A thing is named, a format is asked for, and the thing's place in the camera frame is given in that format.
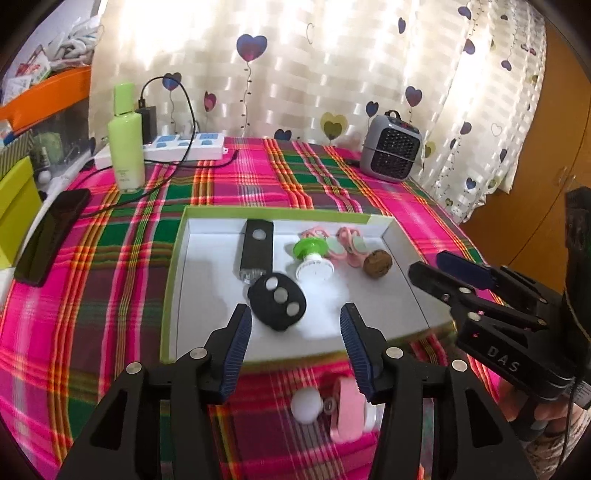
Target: black cable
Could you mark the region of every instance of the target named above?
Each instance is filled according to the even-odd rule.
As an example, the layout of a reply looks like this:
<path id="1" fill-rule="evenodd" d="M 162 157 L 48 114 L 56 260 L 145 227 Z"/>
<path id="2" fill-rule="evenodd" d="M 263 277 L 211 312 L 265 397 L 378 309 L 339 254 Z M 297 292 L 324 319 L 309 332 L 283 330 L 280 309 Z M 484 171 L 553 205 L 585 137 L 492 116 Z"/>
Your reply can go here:
<path id="1" fill-rule="evenodd" d="M 109 165 L 108 167 L 105 167 L 105 168 L 99 168 L 98 170 L 95 170 L 95 171 L 91 172 L 90 174 L 88 174 L 86 177 L 84 177 L 81 181 L 79 181 L 76 184 L 76 188 L 79 189 L 80 188 L 80 185 L 82 185 L 90 177 L 93 177 L 94 175 L 96 175 L 97 173 L 100 173 L 102 171 L 109 170 L 110 168 L 113 168 L 113 165 Z"/>
<path id="2" fill-rule="evenodd" d="M 142 88 L 141 94 L 139 96 L 139 105 L 140 107 L 143 105 L 145 106 L 145 99 L 144 99 L 144 90 L 145 88 L 152 83 L 155 80 L 161 80 L 164 79 L 164 76 L 159 76 L 159 77 L 154 77 L 151 78 L 150 80 L 148 80 L 144 87 Z M 180 160 L 180 162 L 178 164 L 175 164 L 175 169 L 171 172 L 171 174 L 164 178 L 159 185 L 156 185 L 155 187 L 153 187 L 152 189 L 147 190 L 146 192 L 144 192 L 142 195 L 139 195 L 138 197 L 131 199 L 131 200 L 126 200 L 125 202 L 121 202 L 121 203 L 115 203 L 113 205 L 109 205 L 108 207 L 105 208 L 101 208 L 93 213 L 87 213 L 86 215 L 80 215 L 79 218 L 84 219 L 84 218 L 92 218 L 95 215 L 98 215 L 100 213 L 103 212 L 108 212 L 109 210 L 112 210 L 114 208 L 119 208 L 119 207 L 123 207 L 125 205 L 130 205 L 131 203 L 135 203 L 138 200 L 141 200 L 142 198 L 145 198 L 149 195 L 152 195 L 154 192 L 157 192 L 159 189 L 161 189 L 164 185 L 166 185 L 172 178 L 173 175 L 177 172 L 178 168 L 181 167 L 181 165 L 183 165 L 183 163 L 185 162 L 185 160 L 187 160 L 187 157 L 189 156 L 189 152 L 191 151 L 191 146 L 193 145 L 193 140 L 195 138 L 195 133 L 196 133 L 196 128 L 197 128 L 197 120 L 195 119 L 195 112 L 193 111 L 193 106 L 191 105 L 191 99 L 189 98 L 189 94 L 187 93 L 185 87 L 183 86 L 183 84 L 181 82 L 179 82 L 176 79 L 173 79 L 171 77 L 166 77 L 169 80 L 173 80 L 175 82 L 178 83 L 178 86 L 182 88 L 183 93 L 185 94 L 185 97 L 187 99 L 187 103 L 189 104 L 189 111 L 191 112 L 191 119 L 193 120 L 193 134 L 191 135 L 191 139 L 189 140 L 189 146 L 187 147 L 187 150 L 185 151 L 183 158 Z"/>
<path id="3" fill-rule="evenodd" d="M 158 160 L 144 160 L 144 162 L 146 163 L 154 163 L 154 164 L 158 164 L 158 165 L 176 165 L 177 168 L 186 168 L 188 170 L 200 170 L 202 168 L 222 168 L 222 167 L 227 167 L 229 164 L 231 164 L 233 161 L 235 161 L 238 157 L 238 150 L 234 151 L 234 154 L 232 155 L 232 158 L 230 160 L 228 160 L 226 163 L 222 163 L 219 165 L 180 165 L 177 164 L 176 162 L 168 162 L 168 161 L 158 161 Z M 105 170 L 109 170 L 110 168 L 113 168 L 113 165 L 109 165 L 108 167 L 104 167 L 104 168 L 99 168 L 98 170 L 95 170 L 94 172 L 91 172 L 89 175 L 87 175 L 86 177 L 84 177 L 81 181 L 79 181 L 76 184 L 76 189 L 80 188 L 80 185 L 82 185 L 86 180 L 88 180 L 89 178 L 91 178 L 92 176 L 96 175 L 97 173 L 100 173 L 102 171 Z"/>
<path id="4" fill-rule="evenodd" d="M 564 444 L 562 445 L 562 452 L 560 453 L 560 459 L 558 460 L 558 465 L 556 466 L 557 470 L 560 467 L 560 465 L 562 465 L 562 462 L 564 462 L 564 458 L 566 457 L 566 450 L 569 445 L 569 437 L 570 437 L 570 420 L 573 417 L 574 396 L 577 393 L 577 390 L 579 389 L 579 386 L 581 385 L 582 381 L 583 381 L 582 375 L 577 377 L 576 380 L 574 381 L 573 388 L 570 391 L 569 409 L 567 410 L 567 413 L 566 413 L 566 428 L 564 430 Z"/>

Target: cabinet door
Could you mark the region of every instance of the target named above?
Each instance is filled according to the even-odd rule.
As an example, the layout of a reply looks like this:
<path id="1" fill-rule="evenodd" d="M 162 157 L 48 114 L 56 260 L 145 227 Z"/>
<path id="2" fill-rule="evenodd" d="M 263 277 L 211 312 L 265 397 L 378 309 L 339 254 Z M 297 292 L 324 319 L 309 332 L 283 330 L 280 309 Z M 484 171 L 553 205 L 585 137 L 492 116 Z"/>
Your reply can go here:
<path id="1" fill-rule="evenodd" d="M 580 186 L 591 187 L 591 124 L 587 126 L 579 155 L 560 196 L 525 248 L 511 263 L 511 268 L 556 291 L 563 290 L 566 275 L 564 193 Z"/>
<path id="2" fill-rule="evenodd" d="M 486 198 L 462 225 L 493 265 L 509 264 L 559 196 L 583 139 L 591 84 L 560 34 L 547 27 L 544 83 L 511 193 Z"/>

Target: cork ball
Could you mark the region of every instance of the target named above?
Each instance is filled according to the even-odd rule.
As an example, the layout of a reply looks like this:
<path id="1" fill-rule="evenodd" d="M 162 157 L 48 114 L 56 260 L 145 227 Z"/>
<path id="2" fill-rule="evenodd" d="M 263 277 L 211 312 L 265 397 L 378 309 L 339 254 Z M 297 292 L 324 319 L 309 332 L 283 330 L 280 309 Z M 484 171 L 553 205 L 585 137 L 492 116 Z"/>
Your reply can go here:
<path id="1" fill-rule="evenodd" d="M 363 262 L 363 271 L 372 278 L 382 278 L 393 264 L 392 255 L 386 250 L 374 250 Z"/>

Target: green bottle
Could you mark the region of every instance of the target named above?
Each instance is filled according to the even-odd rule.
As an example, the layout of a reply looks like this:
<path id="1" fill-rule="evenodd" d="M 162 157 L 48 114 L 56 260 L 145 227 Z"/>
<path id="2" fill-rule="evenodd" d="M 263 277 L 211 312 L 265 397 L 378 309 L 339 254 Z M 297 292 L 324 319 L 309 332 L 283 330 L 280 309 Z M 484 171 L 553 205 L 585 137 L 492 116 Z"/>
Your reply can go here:
<path id="1" fill-rule="evenodd" d="M 135 113 L 135 85 L 121 83 L 114 91 L 115 117 L 107 125 L 115 181 L 122 193 L 137 192 L 146 181 L 142 149 L 142 116 Z"/>

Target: black charger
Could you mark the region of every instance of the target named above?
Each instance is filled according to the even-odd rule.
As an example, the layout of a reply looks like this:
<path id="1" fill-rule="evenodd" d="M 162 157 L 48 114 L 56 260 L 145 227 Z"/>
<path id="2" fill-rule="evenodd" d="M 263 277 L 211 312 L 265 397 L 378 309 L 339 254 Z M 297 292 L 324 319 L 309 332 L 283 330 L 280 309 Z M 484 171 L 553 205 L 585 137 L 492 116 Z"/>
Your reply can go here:
<path id="1" fill-rule="evenodd" d="M 142 141 L 144 145 L 148 145 L 156 140 L 158 136 L 158 124 L 156 121 L 156 107 L 146 106 L 146 102 L 140 99 L 138 102 L 138 109 L 135 111 L 142 116 Z"/>

